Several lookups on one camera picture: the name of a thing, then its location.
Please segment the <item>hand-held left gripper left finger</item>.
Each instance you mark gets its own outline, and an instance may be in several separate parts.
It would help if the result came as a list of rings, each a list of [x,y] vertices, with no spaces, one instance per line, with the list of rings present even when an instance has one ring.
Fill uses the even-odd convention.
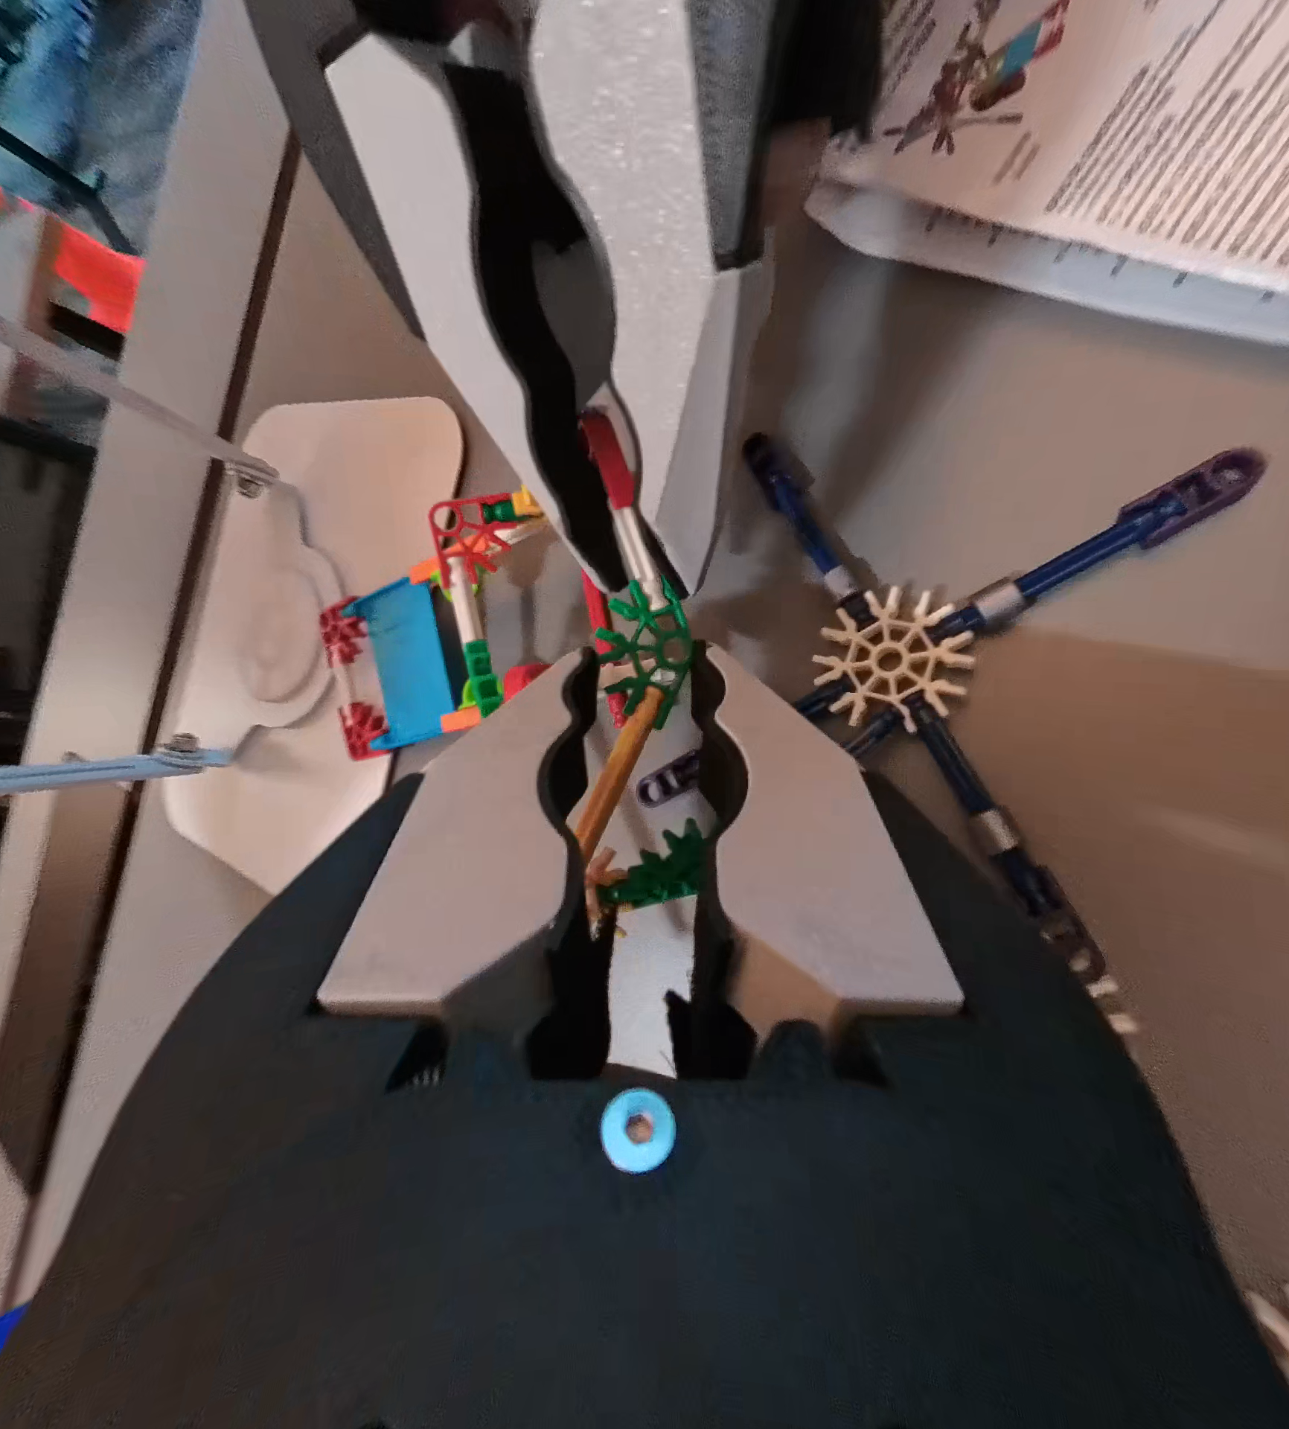
[[[574,651],[440,751],[317,986],[342,1018],[491,1033],[541,1077],[591,1077],[609,955],[567,817],[586,788],[599,656]]]

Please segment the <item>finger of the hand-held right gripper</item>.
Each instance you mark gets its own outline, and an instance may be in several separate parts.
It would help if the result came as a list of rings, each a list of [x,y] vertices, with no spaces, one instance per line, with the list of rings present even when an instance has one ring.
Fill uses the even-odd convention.
[[[568,319],[606,319],[609,306],[580,273],[591,267],[584,228],[520,82],[365,32],[326,83],[422,342],[568,552],[620,591],[624,558],[580,436],[588,394],[540,281],[563,279]]]
[[[642,524],[695,594],[774,265],[759,228],[779,2],[541,2],[530,74],[615,298]]]

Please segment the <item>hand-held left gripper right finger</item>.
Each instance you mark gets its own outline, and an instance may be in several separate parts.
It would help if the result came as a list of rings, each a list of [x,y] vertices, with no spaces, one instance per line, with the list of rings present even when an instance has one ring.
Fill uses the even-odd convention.
[[[733,1081],[780,1029],[827,1054],[860,1021],[940,1019],[963,987],[858,762],[717,645],[691,716],[700,854],[686,993],[667,993],[673,1074]]]

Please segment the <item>colourful toy construction model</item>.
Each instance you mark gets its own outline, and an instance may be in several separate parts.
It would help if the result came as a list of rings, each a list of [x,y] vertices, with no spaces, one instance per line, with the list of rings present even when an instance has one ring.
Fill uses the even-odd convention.
[[[588,408],[580,437],[628,575],[624,594],[609,599],[581,573],[605,699],[620,733],[642,720],[664,728],[692,661],[689,620],[647,543],[624,420]],[[398,582],[320,612],[317,635],[338,687],[336,720],[350,760],[474,728],[543,671],[496,670],[479,610],[483,577],[540,528],[543,508],[527,490],[445,498],[428,508],[425,560]]]

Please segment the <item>clear suction dome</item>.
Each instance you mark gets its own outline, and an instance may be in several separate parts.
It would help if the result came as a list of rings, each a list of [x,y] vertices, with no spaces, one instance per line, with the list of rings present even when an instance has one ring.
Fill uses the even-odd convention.
[[[310,682],[320,652],[317,613],[314,583],[294,570],[275,570],[246,599],[237,666],[253,699],[280,706]]]

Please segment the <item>blue rod cross assembly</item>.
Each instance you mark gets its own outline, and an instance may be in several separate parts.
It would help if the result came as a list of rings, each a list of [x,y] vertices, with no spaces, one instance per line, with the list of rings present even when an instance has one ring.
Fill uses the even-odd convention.
[[[833,624],[814,656],[814,688],[796,699],[811,724],[845,720],[845,753],[862,760],[897,733],[921,741],[966,817],[986,863],[1018,902],[1047,946],[1068,962],[1106,966],[1058,882],[1028,850],[947,728],[950,703],[966,694],[961,676],[975,670],[972,645],[1010,627],[1038,600],[1133,550],[1161,546],[1240,502],[1267,471],[1254,448],[1225,449],[1123,505],[1110,526],[1017,575],[992,582],[958,605],[902,585],[864,588],[838,554],[796,481],[782,446],[763,434],[743,441],[743,461],[763,502],[791,528],[834,600]]]

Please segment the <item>instruction booklet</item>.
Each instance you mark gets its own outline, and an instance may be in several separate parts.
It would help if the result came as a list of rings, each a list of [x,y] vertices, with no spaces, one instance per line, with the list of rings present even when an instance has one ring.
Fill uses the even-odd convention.
[[[1289,348],[1289,2],[887,2],[807,216],[849,250]]]

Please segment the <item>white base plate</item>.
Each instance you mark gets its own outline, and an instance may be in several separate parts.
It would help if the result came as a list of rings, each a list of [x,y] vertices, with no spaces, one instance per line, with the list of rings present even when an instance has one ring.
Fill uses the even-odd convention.
[[[246,467],[226,478],[167,728],[206,751],[226,751],[227,762],[170,778],[163,801],[181,839],[278,894],[385,794],[389,756],[350,760],[333,681],[299,724],[261,735],[253,764],[235,764],[235,706],[223,701],[220,643],[204,624],[226,502],[237,487],[297,487],[310,543],[333,560],[342,599],[355,599],[401,579],[428,554],[427,510],[455,494],[465,431],[438,398],[285,403],[249,429],[242,454]]]

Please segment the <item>white mount bracket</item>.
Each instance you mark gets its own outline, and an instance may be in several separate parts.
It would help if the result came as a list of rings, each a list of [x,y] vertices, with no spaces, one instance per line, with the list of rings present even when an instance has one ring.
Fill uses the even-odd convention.
[[[220,643],[220,684],[223,701],[235,706],[231,762],[253,764],[256,744],[263,733],[299,724],[314,706],[333,688],[333,670],[321,641],[321,613],[346,596],[340,577],[329,556],[314,548],[307,533],[303,498],[292,485],[270,485],[253,492],[237,487],[223,512],[223,528],[213,552],[213,613],[204,624]],[[294,570],[315,588],[317,613],[317,667],[297,694],[280,706],[253,699],[237,666],[237,637],[240,613],[259,585],[275,570]]]

